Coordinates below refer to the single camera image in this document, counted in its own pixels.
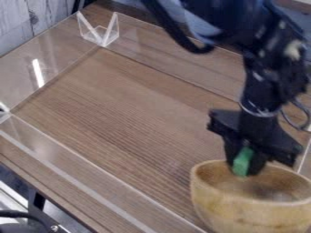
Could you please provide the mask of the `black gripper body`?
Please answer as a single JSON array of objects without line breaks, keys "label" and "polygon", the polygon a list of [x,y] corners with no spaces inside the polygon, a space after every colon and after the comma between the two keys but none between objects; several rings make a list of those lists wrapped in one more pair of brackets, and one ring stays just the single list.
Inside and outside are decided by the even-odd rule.
[{"label": "black gripper body", "polygon": [[282,128],[278,116],[259,117],[245,109],[230,110],[214,108],[208,113],[207,130],[224,137],[243,140],[245,147],[261,151],[287,167],[294,167],[303,152],[303,145]]}]

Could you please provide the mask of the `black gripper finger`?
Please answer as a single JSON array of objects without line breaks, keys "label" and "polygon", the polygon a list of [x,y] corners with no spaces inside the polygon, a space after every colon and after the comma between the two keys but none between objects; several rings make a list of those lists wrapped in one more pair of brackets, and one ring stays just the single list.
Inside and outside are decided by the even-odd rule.
[{"label": "black gripper finger", "polygon": [[241,149],[245,147],[243,140],[235,137],[224,137],[223,138],[223,148],[226,154],[226,162],[231,167],[234,165],[234,160]]},{"label": "black gripper finger", "polygon": [[270,156],[261,151],[255,151],[251,155],[247,175],[257,176],[265,169],[266,163],[269,161],[270,161]]}]

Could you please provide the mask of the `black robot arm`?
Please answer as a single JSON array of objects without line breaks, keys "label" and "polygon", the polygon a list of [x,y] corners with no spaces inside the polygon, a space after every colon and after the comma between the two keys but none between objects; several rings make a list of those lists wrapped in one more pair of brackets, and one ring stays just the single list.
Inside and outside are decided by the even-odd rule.
[{"label": "black robot arm", "polygon": [[194,34],[212,49],[228,44],[243,55],[246,84],[239,110],[210,111],[208,130],[222,136],[227,164],[242,177],[270,161],[291,167],[302,145],[283,129],[283,107],[299,106],[310,78],[305,31],[271,0],[180,0]]}]

